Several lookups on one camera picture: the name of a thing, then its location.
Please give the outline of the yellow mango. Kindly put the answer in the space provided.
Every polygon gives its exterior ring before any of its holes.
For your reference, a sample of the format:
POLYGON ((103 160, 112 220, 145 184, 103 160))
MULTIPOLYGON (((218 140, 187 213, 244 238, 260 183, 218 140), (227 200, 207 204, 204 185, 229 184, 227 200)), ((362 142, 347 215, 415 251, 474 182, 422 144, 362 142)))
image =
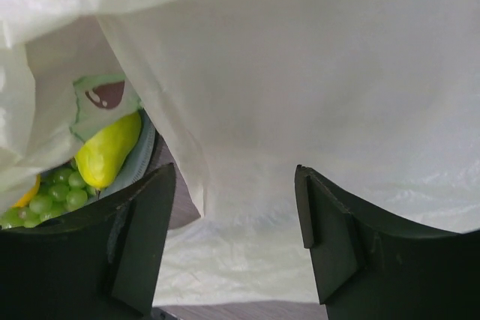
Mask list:
POLYGON ((34 186, 27 191, 14 205, 13 208, 22 208, 27 206, 32 198, 38 193, 41 185, 40 175, 36 175, 34 186))

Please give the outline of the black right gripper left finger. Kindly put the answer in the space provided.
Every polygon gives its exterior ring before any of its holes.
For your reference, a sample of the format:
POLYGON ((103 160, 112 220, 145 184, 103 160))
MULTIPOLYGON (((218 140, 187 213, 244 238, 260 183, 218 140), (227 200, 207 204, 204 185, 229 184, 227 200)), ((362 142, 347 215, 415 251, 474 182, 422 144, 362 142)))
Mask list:
POLYGON ((3 319, 150 319, 176 171, 34 228, 1 232, 3 319))

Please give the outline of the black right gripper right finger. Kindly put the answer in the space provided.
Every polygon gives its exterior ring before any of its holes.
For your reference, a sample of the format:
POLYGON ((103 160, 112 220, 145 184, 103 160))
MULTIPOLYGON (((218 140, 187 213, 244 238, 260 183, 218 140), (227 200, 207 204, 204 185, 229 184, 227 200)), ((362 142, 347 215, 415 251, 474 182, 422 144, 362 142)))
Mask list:
POLYGON ((477 319, 479 233, 436 229, 298 166, 295 198, 330 319, 477 319))

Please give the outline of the pale green plastic bag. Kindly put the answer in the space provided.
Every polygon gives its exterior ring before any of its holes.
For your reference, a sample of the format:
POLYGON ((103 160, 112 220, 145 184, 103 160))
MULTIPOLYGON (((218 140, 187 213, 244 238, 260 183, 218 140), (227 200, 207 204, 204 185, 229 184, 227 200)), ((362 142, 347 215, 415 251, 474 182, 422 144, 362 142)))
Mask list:
POLYGON ((1 206, 144 109, 200 218, 154 304, 317 300, 299 164, 479 227, 479 0, 1 0, 1 206))

